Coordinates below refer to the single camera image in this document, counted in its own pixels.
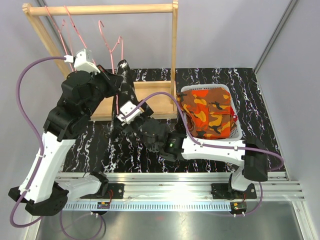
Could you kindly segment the black white patterned trousers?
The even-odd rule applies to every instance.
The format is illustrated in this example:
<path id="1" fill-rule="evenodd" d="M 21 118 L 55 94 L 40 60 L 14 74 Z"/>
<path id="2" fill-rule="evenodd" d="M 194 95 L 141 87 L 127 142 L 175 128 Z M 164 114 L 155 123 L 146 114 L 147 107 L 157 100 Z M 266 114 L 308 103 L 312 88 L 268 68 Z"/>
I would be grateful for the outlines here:
<path id="1" fill-rule="evenodd" d="M 121 133 L 117 130 L 117 115 L 120 113 L 120 108 L 127 102 L 131 101 L 134 105 L 138 105 L 140 102 L 136 96 L 134 80 L 131 72 L 129 63 L 123 59 L 117 64 L 116 75 L 121 75 L 123 77 L 122 83 L 120 85 L 119 93 L 112 100 L 112 120 L 110 126 L 109 136 L 112 140 L 115 140 Z M 141 108 L 145 109 L 150 106 L 147 103 L 142 104 Z M 142 132 L 142 127 L 139 131 L 123 133 L 127 134 L 128 137 L 133 140 L 138 138 L 141 142 L 144 142 L 146 139 L 146 134 Z"/>

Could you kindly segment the orange patterned trousers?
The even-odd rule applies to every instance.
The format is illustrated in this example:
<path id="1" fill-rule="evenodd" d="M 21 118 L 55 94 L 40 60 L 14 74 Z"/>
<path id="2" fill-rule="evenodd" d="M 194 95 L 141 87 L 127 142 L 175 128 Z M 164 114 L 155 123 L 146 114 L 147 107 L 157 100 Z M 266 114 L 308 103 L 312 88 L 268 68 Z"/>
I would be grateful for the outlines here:
<path id="1" fill-rule="evenodd" d="M 186 113 L 188 129 L 195 138 L 226 139 L 236 126 L 231 95 L 221 87 L 180 92 L 177 102 Z"/>

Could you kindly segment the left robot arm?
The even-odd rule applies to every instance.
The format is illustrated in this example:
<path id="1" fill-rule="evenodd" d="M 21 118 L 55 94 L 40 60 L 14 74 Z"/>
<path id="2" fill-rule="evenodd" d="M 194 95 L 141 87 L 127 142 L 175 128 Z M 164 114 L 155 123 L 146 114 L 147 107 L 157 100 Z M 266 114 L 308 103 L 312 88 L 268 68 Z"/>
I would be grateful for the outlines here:
<path id="1" fill-rule="evenodd" d="M 9 190 L 9 197 L 21 200 L 25 210 L 32 216 L 54 216 L 70 200 L 84 196 L 102 199 L 109 191 L 109 181 L 102 174 L 92 172 L 87 177 L 70 183 L 57 183 L 56 175 L 66 155 L 82 131 L 88 125 L 91 116 L 103 99 L 115 96 L 124 79 L 113 74 L 101 65 L 98 72 L 78 70 L 70 73 L 62 82 L 62 95 L 48 114 L 44 123 L 44 133 L 40 139 L 42 146 L 40 163 L 35 162 L 31 173 L 21 186 Z"/>

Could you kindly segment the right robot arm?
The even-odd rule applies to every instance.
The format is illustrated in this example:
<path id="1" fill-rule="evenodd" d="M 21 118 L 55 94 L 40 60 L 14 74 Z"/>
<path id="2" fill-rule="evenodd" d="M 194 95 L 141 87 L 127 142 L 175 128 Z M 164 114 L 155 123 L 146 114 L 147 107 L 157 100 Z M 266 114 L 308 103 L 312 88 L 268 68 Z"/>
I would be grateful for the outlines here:
<path id="1" fill-rule="evenodd" d="M 136 134 L 150 152 L 159 153 L 168 161 L 207 159 L 237 166 L 227 183 L 212 184 L 214 198 L 234 200 L 248 197 L 254 184 L 268 180 L 268 159 L 263 145 L 257 140 L 194 138 L 189 133 L 171 132 L 167 125 L 150 115 L 127 102 L 118 111 L 115 126 L 123 132 Z"/>

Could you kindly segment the pink wire hanger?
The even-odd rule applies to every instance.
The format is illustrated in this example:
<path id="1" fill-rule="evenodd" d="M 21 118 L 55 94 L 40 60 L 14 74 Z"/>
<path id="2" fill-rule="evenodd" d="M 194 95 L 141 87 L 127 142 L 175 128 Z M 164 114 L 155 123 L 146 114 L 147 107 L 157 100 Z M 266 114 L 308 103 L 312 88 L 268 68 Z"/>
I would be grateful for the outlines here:
<path id="1" fill-rule="evenodd" d="M 63 29 L 63 27 L 65 26 L 65 21 L 64 21 L 64 20 L 62 21 L 61 28 L 59 28 L 59 27 L 57 26 L 56 21 L 54 20 L 54 18 L 53 18 L 52 15 L 50 14 L 50 11 L 48 10 L 48 7 L 45 5 L 44 8 L 45 8 L 45 10 L 46 10 L 46 12 L 47 12 L 47 14 L 48 14 L 48 16 L 49 16 L 52 24 L 53 24 L 54 29 L 57 31 L 57 34 L 58 34 L 60 43 L 62 44 L 62 48 L 63 48 L 63 50 L 64 50 L 65 55 L 66 55 L 66 56 L 69 56 L 68 48 L 67 48 L 67 46 L 66 46 L 64 37 L 63 37 L 63 35 L 62 35 L 62 29 Z"/>
<path id="2" fill-rule="evenodd" d="M 121 54 L 120 54 L 121 58 L 120 59 L 121 60 L 124 59 L 124 40 L 123 40 L 123 37 L 120 35 L 118 37 L 115 45 L 113 46 L 113 48 L 111 48 L 109 46 L 107 38 L 105 37 L 104 32 L 103 32 L 103 28 L 104 27 L 105 27 L 105 25 L 103 24 L 103 22 L 101 20 L 99 20 L 98 21 L 99 32 L 100 32 L 100 35 L 101 35 L 101 37 L 103 39 L 104 45 L 107 47 L 107 50 L 109 52 L 112 73 L 115 74 L 115 64 L 114 64 L 113 52 L 117 48 L 117 45 L 120 45 L 121 46 Z"/>
<path id="3" fill-rule="evenodd" d="M 75 24 L 75 22 L 73 21 L 73 18 L 72 18 L 71 14 L 70 14 L 70 11 L 68 10 L 68 7 L 67 7 L 66 5 L 64 5 L 63 7 L 64 7 L 64 9 L 65 9 L 65 11 L 66 11 L 66 13 L 67 13 L 67 15 L 68 15 L 68 17 L 69 17 L 70 24 L 71 24 L 72 28 L 74 29 L 74 31 L 76 32 L 78 38 L 80 39 L 83 47 L 84 47 L 86 50 L 88 50 L 87 44 L 86 44 L 85 41 L 83 40 L 83 38 L 82 38 L 82 36 L 81 36 L 78 28 L 76 27 L 76 24 Z M 68 40 L 69 40 L 69 45 L 70 45 L 70 52 L 73 53 L 73 45 L 72 45 L 71 35 L 70 35 L 70 32 L 69 32 L 69 31 L 68 31 Z"/>

